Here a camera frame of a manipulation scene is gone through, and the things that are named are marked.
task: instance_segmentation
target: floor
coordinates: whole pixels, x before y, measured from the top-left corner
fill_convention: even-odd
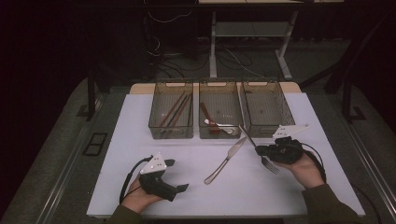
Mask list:
[[[256,40],[219,39],[217,43],[218,77],[279,77],[282,80],[274,50],[277,39]],[[301,40],[291,42],[286,61],[293,82],[301,83],[335,63],[345,52],[347,40]],[[208,47],[202,40],[197,59],[185,58],[169,49],[167,60],[159,65],[157,77],[208,77]],[[366,120],[349,124],[341,115],[341,96],[323,90],[327,78],[302,89],[314,107],[332,148],[343,166],[350,183],[366,212],[363,223],[396,223],[389,211],[383,183],[396,189],[396,137],[370,105],[359,89],[354,88],[352,105],[358,106]],[[1,224],[9,223],[103,223],[86,216],[92,192],[100,172],[106,149],[117,123],[123,99],[130,87],[113,87],[110,93],[97,92],[97,112],[86,121],[87,84],[81,82],[71,94],[45,145],[37,156],[29,174],[9,206]],[[83,155],[94,133],[106,133],[106,141],[98,156]],[[373,175],[373,166],[364,163],[361,154],[369,155],[374,168],[385,181]],[[164,223],[148,220],[147,223]],[[209,221],[195,220],[194,223]],[[307,223],[305,217],[283,220],[244,219],[217,220],[210,223]]]

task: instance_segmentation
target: sleeve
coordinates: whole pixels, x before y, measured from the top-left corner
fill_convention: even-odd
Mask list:
[[[136,212],[119,205],[106,224],[137,224],[142,223],[142,217]]]
[[[341,203],[327,184],[304,190],[303,196],[310,224],[361,223],[356,212]]]

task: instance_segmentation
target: butter knife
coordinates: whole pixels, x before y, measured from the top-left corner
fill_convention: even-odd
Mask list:
[[[222,168],[227,164],[227,162],[231,159],[231,157],[236,153],[236,151],[244,144],[245,140],[247,140],[246,137],[241,138],[235,145],[233,145],[230,150],[228,150],[228,155],[227,158],[221,163],[218,169],[216,169],[215,172],[213,172],[212,175],[210,175],[207,179],[205,179],[205,183],[208,185],[212,183],[212,181],[216,178],[216,176],[220,173]]]

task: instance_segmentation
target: dark sleeve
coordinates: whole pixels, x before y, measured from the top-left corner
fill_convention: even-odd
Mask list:
[[[119,205],[106,224],[137,224],[142,223],[142,217],[136,212]]]
[[[361,218],[346,204],[341,203],[329,185],[303,191],[309,224],[361,223]]]

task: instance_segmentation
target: white bracket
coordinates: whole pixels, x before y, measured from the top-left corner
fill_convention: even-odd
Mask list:
[[[163,155],[161,155],[161,152],[159,152],[145,165],[145,167],[143,167],[143,169],[140,170],[140,174],[145,175],[163,171],[165,169],[166,164],[163,160]]]
[[[276,132],[274,133],[273,137],[274,138],[281,138],[281,137],[289,137],[292,134],[299,133],[305,129],[309,128],[309,124],[305,125],[288,125],[288,126],[282,126],[279,125],[279,128],[277,128]]]

